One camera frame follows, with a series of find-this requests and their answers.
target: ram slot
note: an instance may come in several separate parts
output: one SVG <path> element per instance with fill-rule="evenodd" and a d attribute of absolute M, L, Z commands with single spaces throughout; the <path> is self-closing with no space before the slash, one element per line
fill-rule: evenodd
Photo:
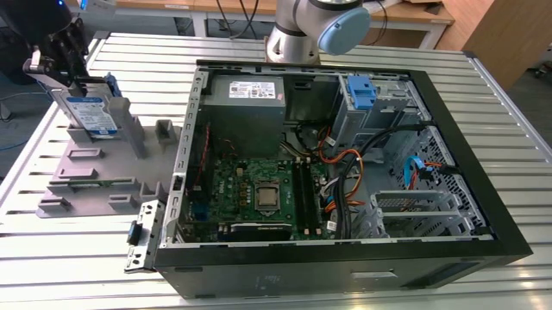
<path fill-rule="evenodd" d="M 306 222 L 304 222 L 304 203 L 303 203 L 303 186 L 300 180 L 300 166 L 302 163 L 292 164 L 292 195 L 295 197 L 295 224 L 296 230 L 299 233 L 304 231 Z"/>
<path fill-rule="evenodd" d="M 303 188 L 303 207 L 306 212 L 306 223 L 310 234 L 316 232 L 318 224 L 318 208 L 314 201 L 312 174 L 310 173 L 310 165 L 300 165 L 300 187 Z"/>

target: expansion card bracket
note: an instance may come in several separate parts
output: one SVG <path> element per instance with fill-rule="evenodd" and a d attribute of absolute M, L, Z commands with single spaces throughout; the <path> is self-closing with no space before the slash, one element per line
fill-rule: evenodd
<path fill-rule="evenodd" d="M 159 200 L 147 201 L 140 206 L 137 220 L 129 226 L 127 243 L 128 255 L 124 273 L 153 273 L 155 252 L 163 224 L 165 205 Z"/>

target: floor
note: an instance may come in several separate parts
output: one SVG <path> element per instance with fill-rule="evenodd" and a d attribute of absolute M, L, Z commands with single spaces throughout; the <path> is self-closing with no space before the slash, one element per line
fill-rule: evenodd
<path fill-rule="evenodd" d="M 156 20 L 151 17 L 124 17 L 123 21 L 113 23 L 100 17 L 81 16 L 87 25 L 88 37 L 96 30 L 112 30 L 113 32 L 133 32 L 151 34 L 179 34 L 193 35 L 191 20 L 187 18 L 172 21 Z M 262 38 L 270 34 L 272 24 L 254 22 L 256 37 Z M 238 33 L 246 27 L 244 21 L 230 21 L 232 33 Z M 208 23 L 208 33 L 212 37 L 227 37 L 228 31 L 224 27 L 211 21 Z M 243 33 L 242 38 L 254 39 L 251 30 Z M 0 100 L 1 98 L 18 93 L 44 92 L 37 84 L 18 86 L 0 74 Z M 509 97 L 525 114 L 536 130 L 541 133 L 548 144 L 552 144 L 552 78 L 536 79 L 532 72 L 526 72 L 518 79 L 516 85 L 508 92 Z M 13 119 L 5 123 L 0 121 L 0 181 L 6 175 L 9 168 L 16 161 L 22 149 L 24 142 L 30 137 L 40 119 L 49 107 L 49 100 L 44 94 L 26 94 L 16 96 L 2 101 L 4 105 L 13 112 Z"/>

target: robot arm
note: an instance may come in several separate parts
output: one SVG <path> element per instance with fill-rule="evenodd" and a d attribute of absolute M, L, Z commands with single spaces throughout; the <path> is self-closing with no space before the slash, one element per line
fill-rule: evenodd
<path fill-rule="evenodd" d="M 316 63 L 318 49 L 345 54 L 369 31 L 362 0 L 278 0 L 266 55 L 274 63 Z"/>
<path fill-rule="evenodd" d="M 79 77 L 88 77 L 83 22 L 71 17 L 64 0 L 1 0 L 0 16 L 32 48 L 22 71 L 49 87 L 84 95 Z"/>

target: aluminum slotted table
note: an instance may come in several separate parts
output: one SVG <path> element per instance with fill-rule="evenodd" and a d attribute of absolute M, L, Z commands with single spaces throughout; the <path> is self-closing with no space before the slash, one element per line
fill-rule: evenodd
<path fill-rule="evenodd" d="M 143 125 L 183 124 L 196 59 L 262 61 L 262 41 L 111 34 L 88 70 L 117 78 Z M 355 48 L 323 65 L 425 70 L 534 254 L 434 290 L 183 300 L 159 274 L 123 274 L 135 216 L 41 220 L 37 202 L 67 140 L 53 105 L 0 186 L 1 309 L 544 309 L 552 304 L 552 152 L 477 59 L 459 52 Z"/>

